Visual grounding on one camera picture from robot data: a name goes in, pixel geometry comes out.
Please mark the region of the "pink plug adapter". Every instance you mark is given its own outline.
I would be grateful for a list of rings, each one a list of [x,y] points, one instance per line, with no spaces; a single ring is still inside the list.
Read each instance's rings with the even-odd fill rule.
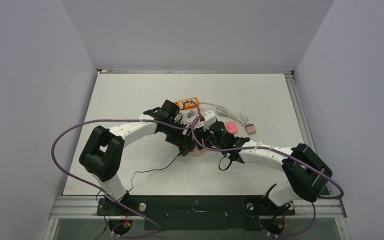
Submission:
[[[227,121],[224,123],[224,126],[227,132],[230,134],[236,134],[239,131],[237,123],[235,121]]]

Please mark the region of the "pink brown small charger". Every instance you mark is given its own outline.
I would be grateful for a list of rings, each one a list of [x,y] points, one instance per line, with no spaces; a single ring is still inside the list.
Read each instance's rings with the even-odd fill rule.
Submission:
[[[252,124],[252,123],[249,123],[249,124],[245,125],[244,129],[245,129],[245,132],[248,135],[253,135],[253,134],[255,134],[257,132],[255,125]]]

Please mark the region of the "orange power strip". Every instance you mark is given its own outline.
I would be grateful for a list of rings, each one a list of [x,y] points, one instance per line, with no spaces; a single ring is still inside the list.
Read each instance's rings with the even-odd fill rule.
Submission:
[[[199,106],[200,101],[197,97],[190,97],[175,101],[174,103],[179,107],[180,110],[192,110]]]

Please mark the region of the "pink round socket base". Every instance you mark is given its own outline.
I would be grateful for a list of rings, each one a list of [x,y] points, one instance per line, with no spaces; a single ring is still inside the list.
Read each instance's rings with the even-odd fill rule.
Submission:
[[[206,151],[205,149],[194,148],[193,150],[188,152],[187,155],[191,156],[191,157],[199,157],[199,156],[203,155],[205,153],[205,151]]]

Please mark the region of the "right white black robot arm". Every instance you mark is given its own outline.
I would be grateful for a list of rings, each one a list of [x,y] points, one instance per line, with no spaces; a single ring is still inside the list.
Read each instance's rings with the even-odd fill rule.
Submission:
[[[283,172],[286,181],[276,183],[265,194],[262,207],[269,214],[277,213],[283,205],[294,200],[314,203],[321,195],[332,170],[307,144],[276,147],[258,143],[249,137],[229,133],[223,122],[216,121],[207,130],[192,131],[197,145],[221,152],[232,162],[258,164]]]

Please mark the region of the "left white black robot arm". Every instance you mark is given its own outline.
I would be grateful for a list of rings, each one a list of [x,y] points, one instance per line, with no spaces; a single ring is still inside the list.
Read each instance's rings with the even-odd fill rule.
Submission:
[[[176,122],[180,111],[175,103],[166,100],[161,107],[144,111],[137,120],[110,128],[99,125],[92,130],[79,163],[98,181],[103,193],[112,197],[109,208],[116,215],[125,214],[129,208],[129,201],[124,198],[128,191],[118,176],[126,146],[145,136],[163,133],[166,142],[177,146],[181,155],[195,148],[191,125]]]

